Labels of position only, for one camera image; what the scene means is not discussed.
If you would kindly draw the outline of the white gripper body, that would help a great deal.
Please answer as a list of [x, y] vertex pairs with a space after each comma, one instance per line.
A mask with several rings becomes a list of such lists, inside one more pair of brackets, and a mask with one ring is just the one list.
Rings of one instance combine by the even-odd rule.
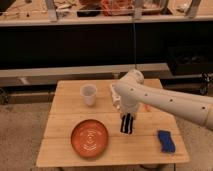
[[125, 101], [120, 101], [120, 116], [123, 117], [129, 114], [133, 119], [135, 119], [139, 107], [139, 103], [127, 104]]

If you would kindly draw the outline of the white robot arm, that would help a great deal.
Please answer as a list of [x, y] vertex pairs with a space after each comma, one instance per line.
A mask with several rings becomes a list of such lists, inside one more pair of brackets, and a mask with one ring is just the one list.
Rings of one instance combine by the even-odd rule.
[[115, 82], [122, 115], [135, 115], [144, 103], [213, 131], [213, 97], [152, 88], [143, 82], [143, 74], [136, 69]]

